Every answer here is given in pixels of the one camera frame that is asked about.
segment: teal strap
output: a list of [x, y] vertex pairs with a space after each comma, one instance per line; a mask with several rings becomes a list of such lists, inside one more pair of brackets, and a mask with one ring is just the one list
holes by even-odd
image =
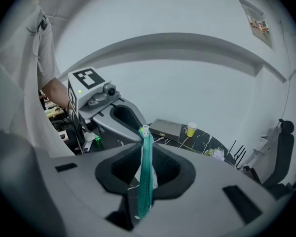
[[140, 185], [138, 189], [138, 216], [143, 219], [152, 206], [152, 144], [153, 137], [149, 132], [149, 126], [144, 125], [139, 129], [139, 133], [144, 139], [142, 145], [143, 157], [140, 174]]

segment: person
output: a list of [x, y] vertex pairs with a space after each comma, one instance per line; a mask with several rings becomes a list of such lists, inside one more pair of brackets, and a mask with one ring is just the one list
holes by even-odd
[[40, 103], [41, 103], [41, 106], [43, 107], [44, 111], [46, 110], [46, 107], [45, 107], [45, 98], [46, 98], [46, 95], [45, 94], [42, 94], [40, 92], [40, 90], [38, 91], [38, 98], [40, 100]]
[[37, 90], [55, 104], [67, 108], [67, 88], [57, 80], [59, 70], [49, 20], [38, 0], [16, 0], [0, 23], [0, 83], [8, 113], [2, 130], [27, 139], [33, 146], [46, 149], [51, 157], [73, 156], [61, 140], [41, 107]]

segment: curved ceiling molding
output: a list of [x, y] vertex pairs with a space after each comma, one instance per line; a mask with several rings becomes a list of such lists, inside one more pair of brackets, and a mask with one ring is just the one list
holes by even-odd
[[151, 59], [192, 60], [223, 65], [251, 76], [262, 66], [281, 81], [285, 77], [251, 51], [231, 42], [191, 33], [159, 33], [126, 39], [101, 48], [84, 57], [58, 76], [64, 81], [68, 72], [93, 66], [102, 68], [119, 63]]

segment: camera lens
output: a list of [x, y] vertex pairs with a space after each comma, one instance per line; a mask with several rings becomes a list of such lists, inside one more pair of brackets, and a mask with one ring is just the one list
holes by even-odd
[[109, 93], [110, 96], [114, 96], [115, 89], [114, 88], [110, 88], [109, 91], [108, 91], [108, 93]]

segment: paper cup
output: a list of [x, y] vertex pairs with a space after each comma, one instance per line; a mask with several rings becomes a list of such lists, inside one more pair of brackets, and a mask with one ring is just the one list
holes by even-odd
[[197, 124], [190, 122], [190, 123], [187, 124], [187, 133], [186, 133], [186, 135], [188, 137], [192, 137], [196, 130], [197, 130]]

